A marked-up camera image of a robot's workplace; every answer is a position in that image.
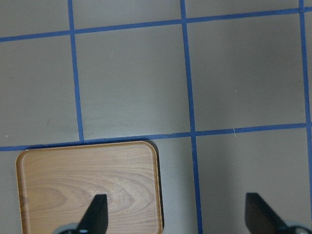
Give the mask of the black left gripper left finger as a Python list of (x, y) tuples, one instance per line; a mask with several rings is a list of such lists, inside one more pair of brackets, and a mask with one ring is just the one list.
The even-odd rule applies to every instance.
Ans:
[(107, 229), (107, 195), (95, 195), (77, 226), (77, 232), (79, 234), (105, 234)]

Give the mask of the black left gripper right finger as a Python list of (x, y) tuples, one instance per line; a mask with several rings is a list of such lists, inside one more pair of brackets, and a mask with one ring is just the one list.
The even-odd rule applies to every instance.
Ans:
[(286, 234), (289, 228), (258, 193), (246, 193), (245, 224), (251, 234)]

